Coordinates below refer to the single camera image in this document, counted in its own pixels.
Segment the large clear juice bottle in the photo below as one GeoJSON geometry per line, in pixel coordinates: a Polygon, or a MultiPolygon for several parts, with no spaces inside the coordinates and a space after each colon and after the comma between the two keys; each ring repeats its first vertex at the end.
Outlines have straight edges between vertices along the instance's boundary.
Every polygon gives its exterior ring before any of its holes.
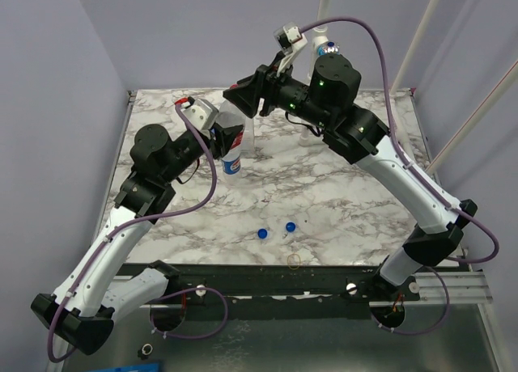
{"type": "Polygon", "coordinates": [[[241,156],[251,158],[255,155],[255,127],[254,120],[244,117],[244,132],[240,145],[241,156]]]}

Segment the red label bottle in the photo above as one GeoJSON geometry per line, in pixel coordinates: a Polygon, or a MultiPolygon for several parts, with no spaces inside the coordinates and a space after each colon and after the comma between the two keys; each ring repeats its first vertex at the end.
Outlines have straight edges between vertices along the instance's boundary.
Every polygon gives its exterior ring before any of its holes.
{"type": "Polygon", "coordinates": [[[218,124],[225,129],[241,125],[241,131],[234,137],[229,151],[221,158],[223,176],[226,180],[237,178],[240,173],[241,144],[245,128],[245,115],[234,104],[224,100],[219,108],[218,124]]]}

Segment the blue bottle cap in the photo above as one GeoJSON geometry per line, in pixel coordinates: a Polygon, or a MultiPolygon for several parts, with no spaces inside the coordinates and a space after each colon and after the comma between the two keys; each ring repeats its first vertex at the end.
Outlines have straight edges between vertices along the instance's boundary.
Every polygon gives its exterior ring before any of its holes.
{"type": "Polygon", "coordinates": [[[257,237],[259,239],[266,239],[269,236],[269,231],[265,228],[261,228],[257,231],[257,237]]]}
{"type": "Polygon", "coordinates": [[[296,229],[296,224],[293,222],[288,222],[285,226],[287,232],[293,232],[296,229]]]}

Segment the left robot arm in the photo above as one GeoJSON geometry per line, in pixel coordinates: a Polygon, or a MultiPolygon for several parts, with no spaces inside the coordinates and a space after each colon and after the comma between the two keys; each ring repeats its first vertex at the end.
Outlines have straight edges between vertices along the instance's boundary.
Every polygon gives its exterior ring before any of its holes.
{"type": "Polygon", "coordinates": [[[161,261],[115,289],[113,278],[129,253],[161,218],[179,216],[166,208],[176,192],[172,181],[202,156],[209,163],[223,157],[243,132],[243,125],[224,128],[213,124],[207,133],[192,125],[172,140],[157,124],[137,131],[130,156],[129,176],[95,241],[74,271],[51,293],[38,294],[31,309],[48,328],[47,353],[53,353],[56,336],[86,355],[98,351],[115,324],[147,302],[173,302],[179,295],[178,272],[161,261]]]}

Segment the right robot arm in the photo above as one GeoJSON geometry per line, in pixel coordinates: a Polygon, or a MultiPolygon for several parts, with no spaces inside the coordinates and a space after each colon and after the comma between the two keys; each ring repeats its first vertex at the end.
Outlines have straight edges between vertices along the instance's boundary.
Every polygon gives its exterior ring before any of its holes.
{"type": "Polygon", "coordinates": [[[456,250],[468,224],[458,211],[474,215],[477,206],[443,191],[395,148],[384,122],[355,104],[360,82],[360,73],[347,59],[325,54],[316,60],[308,85],[290,72],[279,74],[276,64],[261,65],[223,96],[249,118],[279,108],[315,125],[333,152],[377,179],[412,214],[414,231],[372,281],[374,295],[388,301],[421,267],[436,266],[456,250]]]}

